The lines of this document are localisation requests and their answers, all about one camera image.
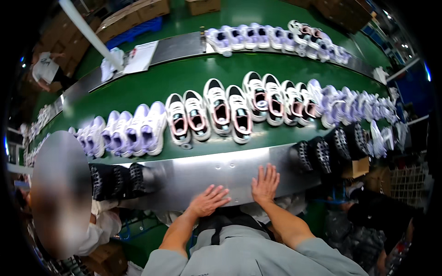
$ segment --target gray uniform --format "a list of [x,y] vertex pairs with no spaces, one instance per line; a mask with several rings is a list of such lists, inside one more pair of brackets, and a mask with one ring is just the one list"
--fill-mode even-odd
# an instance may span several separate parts
[[210,245],[214,233],[200,233],[189,260],[175,251],[153,251],[142,276],[368,275],[320,238],[302,242],[295,251],[246,226],[223,227],[218,246]]

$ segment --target green floor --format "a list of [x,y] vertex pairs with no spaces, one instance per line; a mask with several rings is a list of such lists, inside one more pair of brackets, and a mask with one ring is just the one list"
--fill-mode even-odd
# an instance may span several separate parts
[[[161,31],[140,35],[134,42],[122,44],[120,48],[129,51],[137,44],[198,31],[200,26],[219,28],[222,25],[237,26],[257,22],[286,28],[289,20],[297,19],[321,28],[335,44],[347,48],[350,53],[368,64],[383,67],[389,65],[388,58],[383,52],[362,33],[353,36],[362,51],[360,52],[350,37],[330,27],[329,22],[315,10],[307,11],[277,0],[222,0],[220,12],[191,16],[184,2],[171,0],[171,14],[164,17]],[[77,69],[76,78],[98,67],[101,59],[102,57],[95,49],[89,49]],[[74,105],[72,115],[75,119],[73,121],[66,119],[63,114],[57,116],[36,137],[31,148],[35,147],[48,132],[67,130],[70,126],[77,125],[92,116],[100,115],[107,120],[112,110],[128,110],[133,113],[139,104],[150,105],[154,101],[165,102],[171,93],[183,94],[189,89],[202,93],[203,86],[209,78],[219,79],[225,87],[230,84],[241,86],[243,76],[249,71],[257,71],[261,75],[274,74],[281,82],[289,79],[295,83],[306,83],[310,79],[317,79],[322,86],[331,84],[337,89],[347,86],[352,90],[379,93],[381,97],[387,95],[385,86],[366,76],[308,58],[263,53],[236,53],[230,58],[225,58],[214,54],[153,66],[148,72],[132,74],[97,89]],[[378,124],[382,127],[386,122],[380,121]],[[367,122],[363,122],[362,125],[368,128]],[[146,155],[141,158],[124,159],[111,157],[106,153],[103,158],[89,161],[110,164],[198,156],[294,143],[327,133],[320,120],[303,128],[287,125],[275,128],[264,122],[255,124],[253,131],[251,141],[245,145],[236,144],[231,137],[212,135],[204,143],[194,141],[193,149],[186,151],[172,143],[167,129],[164,135],[164,150],[156,157]],[[307,215],[303,216],[303,219],[316,236],[322,237],[324,217],[323,204],[309,204]],[[125,242],[124,249],[127,258],[144,266],[150,252],[160,245],[166,230],[166,226],[160,226],[130,242]]]

